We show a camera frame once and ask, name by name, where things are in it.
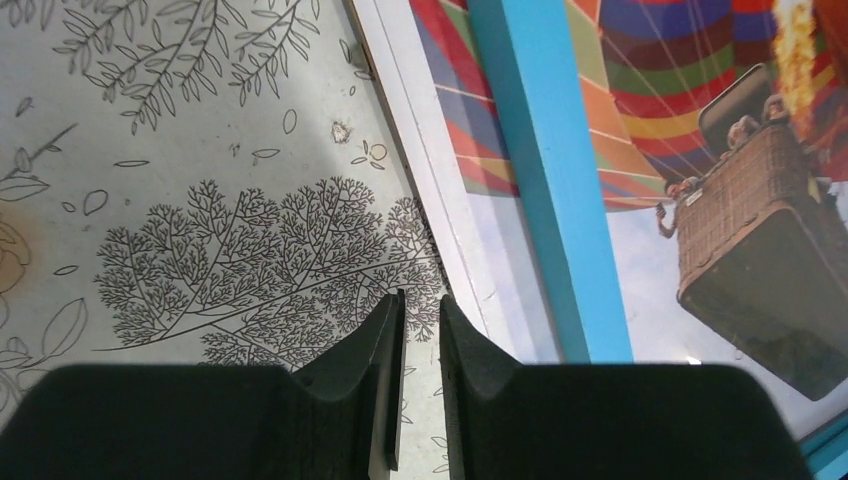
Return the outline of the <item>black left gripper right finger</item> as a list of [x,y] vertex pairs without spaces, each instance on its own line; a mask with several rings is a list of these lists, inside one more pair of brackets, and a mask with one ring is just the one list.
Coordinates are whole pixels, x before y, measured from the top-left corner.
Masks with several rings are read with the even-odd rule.
[[764,388],[725,365],[523,364],[439,315],[453,479],[808,479]]

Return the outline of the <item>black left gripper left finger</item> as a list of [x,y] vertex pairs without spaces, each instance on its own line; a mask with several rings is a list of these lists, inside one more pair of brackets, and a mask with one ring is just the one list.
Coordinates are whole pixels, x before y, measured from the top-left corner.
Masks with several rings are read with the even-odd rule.
[[5,479],[387,479],[399,466],[406,308],[384,296],[297,371],[77,364],[1,433]]

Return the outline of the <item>hot air balloon photo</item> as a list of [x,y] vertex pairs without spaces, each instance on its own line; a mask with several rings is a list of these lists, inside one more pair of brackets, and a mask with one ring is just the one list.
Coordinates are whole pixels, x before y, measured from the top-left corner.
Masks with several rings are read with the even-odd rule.
[[847,417],[843,1],[358,1],[458,298],[534,363]]

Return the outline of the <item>blue wooden picture frame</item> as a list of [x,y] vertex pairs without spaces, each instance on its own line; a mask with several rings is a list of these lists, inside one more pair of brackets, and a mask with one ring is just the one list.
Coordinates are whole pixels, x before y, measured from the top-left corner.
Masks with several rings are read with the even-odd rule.
[[725,364],[847,475],[847,5],[473,1],[564,358]]

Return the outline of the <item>floral patterned table mat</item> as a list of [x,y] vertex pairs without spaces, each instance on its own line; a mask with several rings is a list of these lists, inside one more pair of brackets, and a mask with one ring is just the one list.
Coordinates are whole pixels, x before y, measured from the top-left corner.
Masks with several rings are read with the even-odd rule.
[[399,479],[445,479],[449,285],[348,1],[1,5],[1,418],[76,363],[304,367],[406,303]]

